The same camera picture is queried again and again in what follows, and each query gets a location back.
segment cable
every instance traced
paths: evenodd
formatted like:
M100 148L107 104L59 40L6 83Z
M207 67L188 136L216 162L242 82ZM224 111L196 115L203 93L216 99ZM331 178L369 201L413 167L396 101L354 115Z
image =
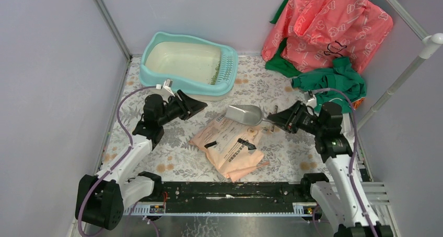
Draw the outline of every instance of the cable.
M131 210L129 211L129 214L127 214L126 222L125 222L125 225L123 226L123 237L125 237L125 235L126 235L126 227L127 227L128 222L129 222L129 217L131 216L132 212L134 211L135 206L137 206L137 203L138 202L134 203L134 205L132 206Z
M316 222L316 212L317 212L318 208L319 208L319 205L317 204L317 207L315 207L314 211L312 211L312 221L314 222L314 227L316 228L319 236L323 237L323 235L320 233L320 229L318 229L318 227L317 227L317 222Z
M157 227L157 225L155 225L155 223L152 221L152 220L150 220L150 219L148 219L148 224L152 224L153 226L154 226L154 229L155 229L155 233L157 234L157 237L160 237L160 232L158 231L158 227Z
M351 107L351 113L352 113L352 119L354 121L353 127L354 127L354 150L352 152L352 156L351 156L351 161L349 162L349 180L351 181L351 186L352 189L354 190L355 196L357 197L358 203L360 204L360 207L362 208L363 211L363 215L366 218L366 221L369 224L369 227L371 228L372 234L374 235L374 237L378 237L377 231L374 228L373 223L371 222L371 218L369 217L368 212L366 211L366 206L363 203L362 198L360 197L360 194L358 193L357 187L355 185L354 182L354 178L352 176L352 170L353 170L353 166L354 166L354 160L355 157L357 156L357 146L358 146L358 135L357 135L357 118L355 116L355 109L352 106L352 102L350 101L350 99L346 96L346 94L344 94L342 91L335 89L335 88L322 88L322 89L317 89L312 91L312 94L316 94L319 92L328 92L328 91L335 91L338 92L339 94L341 94L343 97L345 97L347 103L349 103L349 106Z
M133 94L140 92L142 90L145 89L149 89L149 88L155 88L155 86L149 86L149 87L142 87L142 88L138 88L137 90L131 92L130 94L128 94L126 97L124 97L122 99L122 101L120 101L119 105L117 106L117 122L119 123L119 125L122 127L123 131L126 133L126 135L129 138L129 144L130 146L127 148L126 152L117 160L117 162L111 166L110 171L114 170L115 167L117 167L120 162L123 161L123 159L129 154L129 152L132 150L132 145L133 145L133 140L132 140L132 136L131 134L128 132L128 130L124 127L121 119L120 119L120 108L122 107L122 104L125 102L125 100L127 100L130 96L132 96ZM86 194L85 198L83 199L83 202L81 203L80 206L80 211L78 212L78 223L77 223L77 228L78 228L78 232L80 233L81 236L83 237L96 237L98 236L102 231L103 228L101 228L97 233L92 234L92 235L88 235L83 231L83 228L81 227L81 219L83 217L83 212L85 211L85 207L86 207L86 203L88 202L88 199L91 197L92 193L94 192L94 190L97 188L98 184L100 184L100 182L103 181L104 178L106 178L106 176L108 176L110 174L110 171L106 171L102 177L100 177L95 183L94 185L92 185L92 187L89 189L88 193Z

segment barcode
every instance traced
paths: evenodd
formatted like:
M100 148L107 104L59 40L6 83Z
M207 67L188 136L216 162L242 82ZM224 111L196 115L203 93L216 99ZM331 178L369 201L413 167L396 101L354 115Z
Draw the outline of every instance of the barcode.
M220 122L223 120L224 117L225 117L225 115L222 114L222 115L220 115L220 117L218 117L215 121L217 121L218 123L220 123Z

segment white wall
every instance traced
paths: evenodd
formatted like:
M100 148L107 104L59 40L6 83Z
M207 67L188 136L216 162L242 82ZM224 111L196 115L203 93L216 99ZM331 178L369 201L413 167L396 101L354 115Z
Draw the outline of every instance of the white wall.
M63 237L125 59L93 0L0 0L0 235Z
M394 28L363 73L368 97L357 110L360 118L422 48L386 1L372 1L393 16ZM443 32L441 0L399 2L429 33ZM387 187L403 237L441 236L442 82L443 48L360 130L372 173Z
M154 33L194 35L260 52L283 0L104 0L127 47L142 54Z

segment metal pole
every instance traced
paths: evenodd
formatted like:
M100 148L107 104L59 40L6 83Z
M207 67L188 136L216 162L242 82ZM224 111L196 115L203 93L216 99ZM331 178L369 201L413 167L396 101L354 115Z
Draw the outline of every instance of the metal pole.
M403 8L403 6L397 0L386 0L389 5L400 15L400 17L406 22L409 28L419 37L421 40L429 36L429 33Z
M103 0L94 0L96 3L100 13L103 16L103 19L105 20L106 24L109 27L109 30L111 30L112 35L114 36L115 41L120 47L120 50L122 51L123 55L126 57L127 61L131 60L131 53L129 52L129 49L126 46L126 43L124 42L119 30L117 29L117 26L114 23L114 20L112 20L111 15L109 14L108 9L106 8L106 5L104 5Z
M403 83L417 70L420 65L425 62L432 54L440 48L443 44L443 33L436 33L432 36L428 36L423 40L426 45L422 49L420 54L414 59L413 62L403 71L403 73L394 81L394 83L384 92L380 99L369 109L369 111L363 116L360 122L357 124L357 130L368 122L368 120L389 100L389 98L401 87Z
M363 118L357 124L357 130L366 124L366 122L389 100L389 98L397 91L397 89L417 70L417 68L425 61L424 58L417 56L413 62L406 68L406 70L395 80L395 82L389 87L386 92L377 100L377 102L371 106L369 111L363 116Z

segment metal frame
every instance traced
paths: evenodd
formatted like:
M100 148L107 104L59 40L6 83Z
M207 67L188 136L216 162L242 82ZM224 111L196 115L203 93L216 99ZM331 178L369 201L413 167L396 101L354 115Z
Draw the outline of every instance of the metal frame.
M114 23L114 20L112 19L111 15L109 14L108 9L106 8L106 5L104 4L103 0L94 0L94 2L97 5L97 8L99 9L100 13L103 16L103 19L105 20L106 24L109 27L109 30L111 31L112 35L114 36L115 41L119 45L120 50L122 51L123 55L125 56L127 61L131 61L131 53L129 49L126 46L126 43L124 42L119 30L117 29L117 26Z
M384 92L377 102L369 109L357 125L360 130L368 120L380 110L380 108L391 98L391 96L402 86L403 83L421 66L423 62L429 59L443 44L443 33L436 33L430 36L426 30L402 7L397 0L386 0L409 28L423 42L425 47L420 54L409 64L403 73L394 81L394 83Z
M255 210L249 211L249 212L225 212L225 210L220 208L220 205L217 205L215 202L216 200L219 201L220 199L224 199L227 203L231 203L229 201L229 198L226 197L226 189L218 189L217 184L224 182L163 182L164 186L168 190L169 187L172 187L172 191L169 191L168 194L172 194L170 196L170 199L166 201L166 212L152 212L150 211L150 207L154 206L162 206L162 198L158 200L152 200L152 201L143 201L137 203L135 206L135 210L131 213L131 215L139 215L139 216L158 216L158 215L165 215L165 216L224 216L224 217L312 217L312 214L306 214L303 210L303 207L315 207L317 205L317 202L313 202L311 199L306 199L303 195L296 193L293 191L294 188L297 188L300 186L299 182L275 182L272 183L272 186L275 186L277 190L281 193L278 195L278 192L273 197L267 197L268 194L263 195L263 197L266 197L263 202L264 204L269 205L278 205L278 204L287 204L292 205L291 209L288 207L275 207L276 211L272 212L257 212ZM259 184L266 184L266 186L269 186L269 182L239 182L239 183L228 183L232 184L233 187L242 187L244 190L245 184L252 185L254 187L257 187L257 189L263 189L264 191L267 191L268 193L272 193L273 190L268 190L267 188L262 188L260 186L256 186ZM338 195L338 191L336 188L336 184L334 182L329 183L332 188L332 192L335 195ZM190 189L188 186L205 186L207 187L207 190L200 194L199 192ZM180 187L179 193L174 196L173 191L176 191L176 186ZM386 189L384 187L384 184L382 182L362 182L362 188L363 191L367 194L368 200L374 207L386 207L389 206L389 200L386 195ZM233 195L234 197L240 197L243 202L247 203L248 199L254 200L253 203L258 203L256 201L257 196L251 196L248 195L247 192L243 193L240 190L233 189L233 193L229 192L229 195ZM179 207L177 207L177 204L186 205L186 207L195 207L196 203L192 200L194 197L206 197L208 199L209 197L212 197L214 199L208 200L209 202L213 203L211 207L211 212L207 211L199 211L200 208L197 208L197 211L192 212L180 212ZM123 215L128 215L131 210L131 207L125 209L123 212Z
M124 74L122 75L122 77L120 79L119 91L117 92L117 96L114 100L114 105L112 107L111 117L109 118L106 134L105 134L103 142L101 144L101 148L100 148L101 153L100 153L100 156L97 158L97 162L96 162L96 165L94 168L94 173L98 172L100 170L101 165L103 164L103 156L105 154L104 149L108 145L108 142L109 142L109 139L111 136L111 131L114 128L115 113L117 112L117 107L119 105L120 100L122 99L122 94L124 91L124 87L126 85L127 74L129 72L130 67L131 67L131 61L128 61L126 64L126 70L124 71Z

